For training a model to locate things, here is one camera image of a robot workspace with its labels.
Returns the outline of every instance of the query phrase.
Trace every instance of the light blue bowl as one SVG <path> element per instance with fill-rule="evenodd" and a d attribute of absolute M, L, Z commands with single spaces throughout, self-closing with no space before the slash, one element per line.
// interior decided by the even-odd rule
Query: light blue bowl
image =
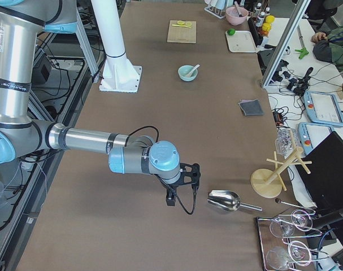
<path fill-rule="evenodd" d="M 179 74 L 179 76 L 182 80 L 184 80 L 186 82 L 190 82 L 190 81 L 193 81 L 196 78 L 196 76 L 198 75 L 198 69 L 196 69 L 190 77 L 185 77 L 185 75 L 187 75 L 192 70 L 192 68 L 194 68 L 194 66 L 184 65 L 184 66 L 181 66 L 177 70 L 177 73 Z"/>

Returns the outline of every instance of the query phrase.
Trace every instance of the brown table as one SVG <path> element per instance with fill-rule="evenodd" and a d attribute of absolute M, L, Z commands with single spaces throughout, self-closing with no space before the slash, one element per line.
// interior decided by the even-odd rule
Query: brown table
<path fill-rule="evenodd" d="M 276 128 L 255 54 L 228 51 L 231 26 L 205 5 L 127 3 L 121 17 L 128 58 L 142 65 L 137 94 L 100 92 L 94 85 L 78 128 L 128 134 L 155 125 L 183 163 L 199 163 L 195 214 L 168 207 L 153 176 L 110 172 L 107 156 L 67 151 L 17 270 L 261 270 L 255 216 L 286 209 L 257 195 L 250 175 L 275 149 Z M 197 21 L 197 43 L 167 43 L 169 20 Z M 193 82 L 177 69 L 197 64 Z M 259 99 L 264 116 L 245 117 L 240 99 Z M 142 134 L 153 135 L 152 130 Z M 293 199 L 291 188 L 284 201 Z M 212 189 L 228 189 L 262 213 L 227 213 L 207 203 Z M 191 188 L 178 189 L 191 208 Z"/>

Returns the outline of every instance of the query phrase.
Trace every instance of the black cylinder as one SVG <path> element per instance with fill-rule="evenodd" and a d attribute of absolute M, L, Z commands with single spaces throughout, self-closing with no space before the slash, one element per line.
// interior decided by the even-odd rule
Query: black cylinder
<path fill-rule="evenodd" d="M 342 219 L 343 219 L 343 209 L 339 209 L 337 211 L 329 213 L 328 215 L 325 215 L 325 216 L 322 216 L 320 218 L 313 220 L 313 228 L 321 229 L 324 226 L 338 222 Z"/>

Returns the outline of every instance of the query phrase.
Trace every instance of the round wooden base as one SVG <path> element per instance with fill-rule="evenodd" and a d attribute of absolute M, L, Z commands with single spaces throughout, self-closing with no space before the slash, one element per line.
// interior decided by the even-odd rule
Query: round wooden base
<path fill-rule="evenodd" d="M 282 191 L 282 185 L 276 177 L 269 185 L 266 184 L 266 179 L 273 173 L 269 169 L 258 169 L 253 172 L 250 177 L 251 186 L 258 195 L 271 199 L 278 196 Z"/>

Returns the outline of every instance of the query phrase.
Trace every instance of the small bowl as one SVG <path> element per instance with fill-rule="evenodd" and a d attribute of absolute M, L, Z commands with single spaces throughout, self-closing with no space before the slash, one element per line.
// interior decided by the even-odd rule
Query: small bowl
<path fill-rule="evenodd" d="M 240 24 L 244 23 L 247 16 L 249 15 L 249 11 L 246 10 L 245 8 L 239 7 L 239 9 L 240 9 L 240 12 L 243 15 L 243 17 L 239 17 L 237 8 L 235 6 L 229 7 L 225 11 L 227 21 L 231 25 L 240 25 Z"/>
<path fill-rule="evenodd" d="M 192 68 L 194 68 L 194 66 L 184 65 L 177 70 L 177 73 L 179 74 L 182 80 L 190 82 L 196 78 L 196 75 L 198 75 L 198 69 L 196 69 L 190 77 L 185 77 L 185 75 L 187 75 L 192 70 Z"/>

